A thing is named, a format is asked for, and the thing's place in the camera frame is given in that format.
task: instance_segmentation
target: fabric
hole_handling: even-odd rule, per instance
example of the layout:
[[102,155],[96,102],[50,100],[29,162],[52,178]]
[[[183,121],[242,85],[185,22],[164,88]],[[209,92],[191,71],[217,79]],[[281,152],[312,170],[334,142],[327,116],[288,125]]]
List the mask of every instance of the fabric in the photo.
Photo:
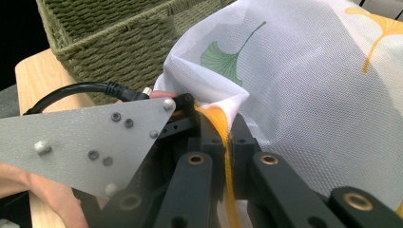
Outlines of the fabric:
[[403,199],[403,24],[346,0],[239,0],[171,49],[157,89],[237,112],[323,195]]

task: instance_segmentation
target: wooden surface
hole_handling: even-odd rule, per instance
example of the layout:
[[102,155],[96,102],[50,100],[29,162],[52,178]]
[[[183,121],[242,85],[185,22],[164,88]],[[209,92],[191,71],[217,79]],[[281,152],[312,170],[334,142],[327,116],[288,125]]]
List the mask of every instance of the wooden surface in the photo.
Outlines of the wooden surface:
[[[21,114],[53,90],[74,83],[50,49],[21,61],[15,68],[15,75]],[[92,105],[94,103],[87,95],[73,95],[52,104],[45,112]],[[61,219],[32,193],[29,193],[29,203],[33,228],[65,227]]]

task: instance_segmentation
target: gray metal plate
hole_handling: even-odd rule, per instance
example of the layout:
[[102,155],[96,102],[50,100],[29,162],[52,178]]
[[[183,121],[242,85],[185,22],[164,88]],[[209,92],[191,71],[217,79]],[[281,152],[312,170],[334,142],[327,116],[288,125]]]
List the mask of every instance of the gray metal plate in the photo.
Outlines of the gray metal plate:
[[[175,106],[163,108],[165,98],[109,104],[0,120],[0,161],[59,181],[89,194],[107,198],[106,187],[127,186]],[[121,120],[114,122],[114,112]],[[133,120],[132,127],[125,120]],[[39,155],[34,145],[47,141],[51,150]],[[96,150],[92,161],[88,152]],[[103,159],[113,163],[105,166]]]

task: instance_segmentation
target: woven basket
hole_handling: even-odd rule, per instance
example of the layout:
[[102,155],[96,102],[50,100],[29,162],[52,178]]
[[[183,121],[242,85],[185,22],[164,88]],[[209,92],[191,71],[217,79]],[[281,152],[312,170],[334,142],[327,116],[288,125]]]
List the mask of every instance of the woven basket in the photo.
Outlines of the woven basket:
[[[36,0],[52,52],[77,83],[152,86],[184,32],[232,0]],[[97,105],[112,102],[90,94]]]

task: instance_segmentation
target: bolt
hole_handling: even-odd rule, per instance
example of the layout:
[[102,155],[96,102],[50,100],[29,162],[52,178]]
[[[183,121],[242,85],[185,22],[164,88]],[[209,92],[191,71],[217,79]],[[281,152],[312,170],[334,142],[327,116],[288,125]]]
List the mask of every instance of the bolt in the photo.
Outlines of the bolt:
[[35,149],[38,155],[44,155],[51,150],[50,144],[46,141],[37,142],[33,148]]
[[165,111],[169,111],[170,109],[174,108],[174,106],[175,102],[172,99],[166,99],[163,101],[163,109],[165,109]]
[[109,197],[113,197],[113,195],[118,192],[118,185],[116,185],[116,183],[108,184],[106,186],[105,192]]
[[96,150],[91,150],[88,152],[88,157],[91,160],[95,161],[100,157],[100,153],[98,153],[98,151],[96,151]]
[[110,165],[112,165],[112,163],[113,163],[113,159],[110,158],[110,157],[105,157],[105,158],[102,160],[102,163],[104,164],[104,166],[110,166]]
[[156,130],[150,131],[150,137],[151,139],[155,139],[158,137],[158,132]]
[[127,119],[125,120],[125,127],[132,127],[133,126],[133,120]]
[[152,93],[152,88],[150,88],[150,87],[146,87],[146,88],[143,90],[143,94],[148,95],[148,97],[151,95],[151,93]]
[[121,119],[121,114],[119,112],[115,112],[112,114],[112,121],[118,122]]

